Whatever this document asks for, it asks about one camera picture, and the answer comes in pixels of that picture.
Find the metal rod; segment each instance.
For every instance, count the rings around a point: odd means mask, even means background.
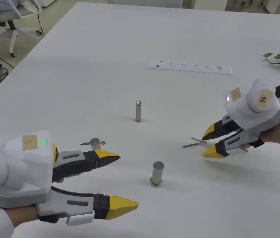
[[[93,138],[90,142],[82,142],[80,145],[90,145],[92,150],[101,150],[101,145],[106,144],[106,141],[100,141],[98,138]]]
[[[182,148],[189,148],[189,147],[193,147],[193,146],[196,146],[196,145],[203,145],[204,143],[202,142],[199,142],[199,143],[194,143],[194,144],[189,144],[189,145],[183,145]]]
[[[203,144],[207,144],[208,143],[206,140],[200,140],[200,139],[197,139],[195,137],[191,137],[191,139],[196,140],[196,141],[198,141],[200,143],[203,143]]]
[[[141,101],[136,101],[136,122],[141,122],[141,107],[142,107],[142,102]]]
[[[153,187],[160,187],[162,184],[162,173],[164,164],[161,161],[154,162],[152,177],[150,178],[150,184]]]

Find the table surface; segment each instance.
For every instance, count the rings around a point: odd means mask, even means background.
[[[0,85],[0,145],[51,131],[59,150],[106,140],[121,160],[59,187],[139,202],[118,219],[24,224],[13,238],[280,238],[280,146],[205,160],[182,149],[255,78],[280,83],[280,15],[78,3]],[[161,59],[230,65],[232,75],[147,69]],[[141,123],[135,102],[142,100]],[[149,184],[165,165],[163,185]]]

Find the sticker label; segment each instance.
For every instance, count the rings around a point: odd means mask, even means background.
[[[36,150],[38,148],[37,135],[25,135],[22,137],[22,150]]]
[[[230,94],[233,102],[241,98],[241,92],[239,88],[235,88],[233,91],[230,92]]]
[[[274,96],[274,93],[269,89],[263,89],[260,92],[260,95],[257,99],[257,106],[261,109],[264,109],[269,105],[271,98]]]

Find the power outlet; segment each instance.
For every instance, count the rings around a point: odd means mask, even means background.
[[[165,69],[165,70],[176,70],[176,71],[190,71],[199,73],[216,73],[216,74],[233,74],[230,66],[224,65],[210,65],[210,64],[197,64],[190,62],[171,62],[171,61],[148,61],[146,63],[147,68]]]

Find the gray floor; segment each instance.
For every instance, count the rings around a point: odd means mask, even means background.
[[[54,25],[77,3],[78,1],[84,0],[57,0],[47,8],[43,10],[40,15],[40,20],[45,33],[48,33]],[[107,0],[85,0],[85,2],[97,2],[106,3]],[[240,11],[240,12],[254,12],[254,13],[266,13],[260,4],[260,0],[254,0],[251,6],[246,4],[245,6],[240,5],[240,0],[228,0],[226,11]],[[183,8],[191,8],[192,0],[184,0]],[[29,17],[21,21],[15,21],[17,27],[21,26],[33,26],[39,27],[37,16]],[[11,58],[8,54],[7,41],[0,41],[0,56],[9,62],[13,66],[17,66],[24,57],[35,47],[37,42],[31,39],[24,39],[23,37],[18,37],[16,40],[14,51],[16,53],[15,58]]]

